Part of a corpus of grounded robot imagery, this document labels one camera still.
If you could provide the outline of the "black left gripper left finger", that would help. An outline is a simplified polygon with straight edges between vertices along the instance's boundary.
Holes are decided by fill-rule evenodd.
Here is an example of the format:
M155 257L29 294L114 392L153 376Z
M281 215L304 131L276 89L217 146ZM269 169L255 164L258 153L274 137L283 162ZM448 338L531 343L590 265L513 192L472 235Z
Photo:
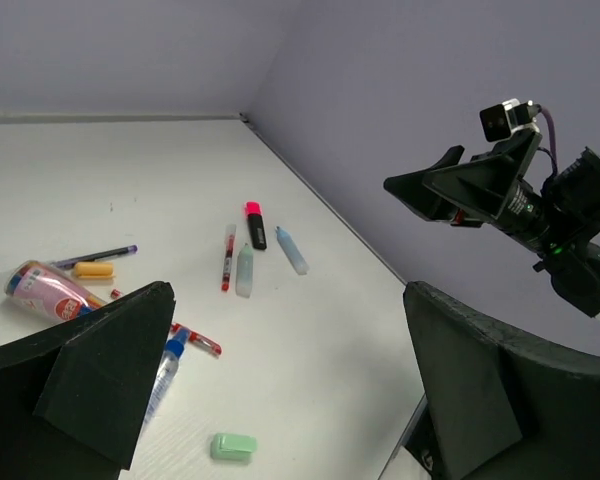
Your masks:
M116 479L130 468L175 309L148 284L0 346L0 479Z

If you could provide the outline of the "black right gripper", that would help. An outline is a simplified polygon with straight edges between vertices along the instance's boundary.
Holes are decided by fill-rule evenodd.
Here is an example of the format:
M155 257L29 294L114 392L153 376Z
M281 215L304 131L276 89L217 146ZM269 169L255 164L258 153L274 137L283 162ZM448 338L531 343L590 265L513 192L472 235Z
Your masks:
M425 221L452 221L461 209L543 256L554 245L548 207L524 182L538 146L537 131L520 130L463 164L464 147L453 146L431 167L386 178L383 188Z

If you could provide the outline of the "blue capped glue bottle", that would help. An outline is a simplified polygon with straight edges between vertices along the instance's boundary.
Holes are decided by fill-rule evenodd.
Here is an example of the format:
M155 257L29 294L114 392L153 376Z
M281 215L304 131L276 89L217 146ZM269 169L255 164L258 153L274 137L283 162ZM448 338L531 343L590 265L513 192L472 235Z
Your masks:
M154 418L156 411L164 399L178 371L180 358L185 350L186 342L187 337L180 333L174 334L166 342L144 415L141 432L144 432Z

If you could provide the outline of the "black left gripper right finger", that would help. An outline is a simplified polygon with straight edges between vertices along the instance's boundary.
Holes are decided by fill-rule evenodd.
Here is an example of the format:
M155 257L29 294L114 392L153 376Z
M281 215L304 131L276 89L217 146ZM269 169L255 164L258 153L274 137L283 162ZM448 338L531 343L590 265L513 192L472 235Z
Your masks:
M406 450L434 479L600 479L600 357L421 282L403 302L424 395Z

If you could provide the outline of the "black pink highlighter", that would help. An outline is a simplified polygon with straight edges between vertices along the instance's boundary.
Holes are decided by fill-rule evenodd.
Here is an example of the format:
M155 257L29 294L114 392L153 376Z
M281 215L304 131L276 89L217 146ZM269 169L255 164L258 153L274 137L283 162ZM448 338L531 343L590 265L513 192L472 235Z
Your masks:
M249 201L245 203L244 209L252 247L265 251L267 240L261 206L255 201Z

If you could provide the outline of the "pink crayon bottle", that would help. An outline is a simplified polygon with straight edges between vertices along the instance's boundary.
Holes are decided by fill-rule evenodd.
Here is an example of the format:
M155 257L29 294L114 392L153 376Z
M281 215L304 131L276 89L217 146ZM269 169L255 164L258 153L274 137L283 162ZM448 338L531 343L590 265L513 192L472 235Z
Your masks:
M37 260L16 268L4 292L25 310L58 322L74 320L107 304L59 269Z

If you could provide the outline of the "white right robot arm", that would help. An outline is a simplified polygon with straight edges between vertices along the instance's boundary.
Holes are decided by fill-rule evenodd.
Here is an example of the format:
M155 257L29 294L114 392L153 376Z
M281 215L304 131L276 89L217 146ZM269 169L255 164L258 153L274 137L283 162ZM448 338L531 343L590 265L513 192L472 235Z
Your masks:
M542 136L521 130L462 162L450 148L433 166L388 177L384 189L415 215L453 227L489 224L539 258L554 291L589 317L600 314L600 157L585 149L540 192L524 176Z

